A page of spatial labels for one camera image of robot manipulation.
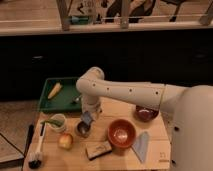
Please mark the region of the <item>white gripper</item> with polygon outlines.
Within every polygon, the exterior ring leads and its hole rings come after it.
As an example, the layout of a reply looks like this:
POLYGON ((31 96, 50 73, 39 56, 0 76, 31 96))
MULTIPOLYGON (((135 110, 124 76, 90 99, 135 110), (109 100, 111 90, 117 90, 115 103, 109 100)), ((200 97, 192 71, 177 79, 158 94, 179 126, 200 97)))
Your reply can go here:
POLYGON ((82 100, 82 112, 88 111, 94 120, 99 118, 101 109, 101 100, 99 97, 93 97, 88 95, 83 95, 82 100))

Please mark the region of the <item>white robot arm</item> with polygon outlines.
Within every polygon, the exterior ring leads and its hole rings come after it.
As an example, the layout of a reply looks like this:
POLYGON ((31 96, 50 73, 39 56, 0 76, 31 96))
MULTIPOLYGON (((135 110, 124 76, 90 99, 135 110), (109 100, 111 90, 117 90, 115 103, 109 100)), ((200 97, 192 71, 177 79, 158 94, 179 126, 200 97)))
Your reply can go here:
POLYGON ((171 114, 170 171, 213 171, 213 86, 114 82, 92 67, 76 82, 82 108, 94 112, 102 97, 171 114))

